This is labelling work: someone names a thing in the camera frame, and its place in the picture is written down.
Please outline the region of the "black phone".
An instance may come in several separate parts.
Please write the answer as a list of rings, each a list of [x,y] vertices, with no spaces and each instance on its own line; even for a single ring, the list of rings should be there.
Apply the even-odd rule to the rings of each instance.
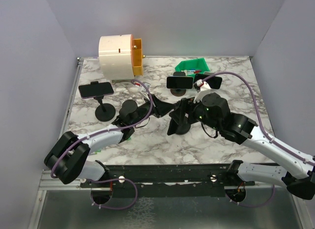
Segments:
[[[170,123],[169,123],[169,127],[168,127],[168,131],[167,131],[167,135],[176,134],[177,129],[178,129],[177,122],[173,118],[171,118]]]

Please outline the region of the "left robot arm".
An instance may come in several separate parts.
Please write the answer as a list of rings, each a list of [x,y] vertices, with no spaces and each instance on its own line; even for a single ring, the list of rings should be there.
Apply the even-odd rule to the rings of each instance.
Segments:
[[[87,179],[103,187],[109,180],[108,168],[100,161],[88,161],[88,155],[128,140],[136,125],[150,116],[163,117],[174,107],[174,104],[161,101],[155,95],[141,106],[128,99],[123,102],[116,119],[107,127],[81,135],[65,132],[47,154],[44,164],[51,170],[51,176],[64,184],[75,179]]]

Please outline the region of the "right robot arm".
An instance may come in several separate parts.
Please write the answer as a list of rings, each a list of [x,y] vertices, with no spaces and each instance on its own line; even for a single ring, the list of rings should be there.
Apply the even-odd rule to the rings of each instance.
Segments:
[[[264,182],[284,187],[301,199],[314,197],[315,158],[264,132],[247,116],[231,112],[227,100],[218,94],[207,94],[200,100],[184,98],[169,115],[168,135],[185,134],[191,124],[200,122],[214,129],[216,135],[256,150],[276,163],[261,165],[233,161],[226,173],[229,184]]]

